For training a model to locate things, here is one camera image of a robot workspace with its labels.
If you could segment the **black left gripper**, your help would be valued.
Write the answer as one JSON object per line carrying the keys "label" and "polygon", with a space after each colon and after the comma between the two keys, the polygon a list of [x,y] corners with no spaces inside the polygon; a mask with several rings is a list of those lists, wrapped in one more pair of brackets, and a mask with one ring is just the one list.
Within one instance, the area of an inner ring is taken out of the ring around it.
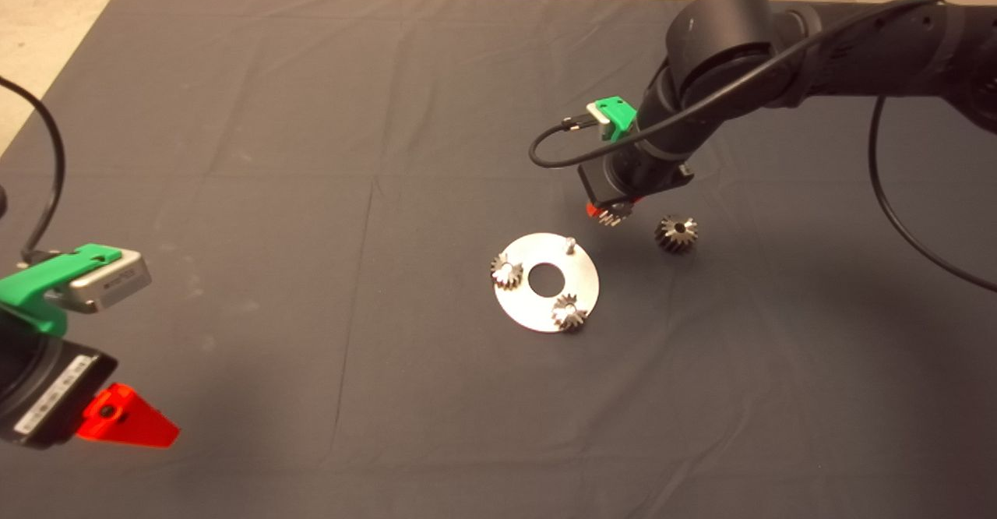
{"label": "black left gripper", "polygon": [[127,384],[98,394],[118,367],[100,350],[64,339],[2,349],[2,440],[44,450],[71,440],[164,449],[181,428]]}

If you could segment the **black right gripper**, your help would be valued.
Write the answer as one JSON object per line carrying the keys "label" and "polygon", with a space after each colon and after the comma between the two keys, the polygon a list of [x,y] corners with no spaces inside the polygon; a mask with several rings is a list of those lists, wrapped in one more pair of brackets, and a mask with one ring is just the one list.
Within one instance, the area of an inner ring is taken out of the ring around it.
{"label": "black right gripper", "polygon": [[602,218],[599,207],[637,204],[646,196],[688,185],[695,177],[687,164],[655,157],[601,157],[584,161],[578,175],[589,200],[585,207],[589,218]]}

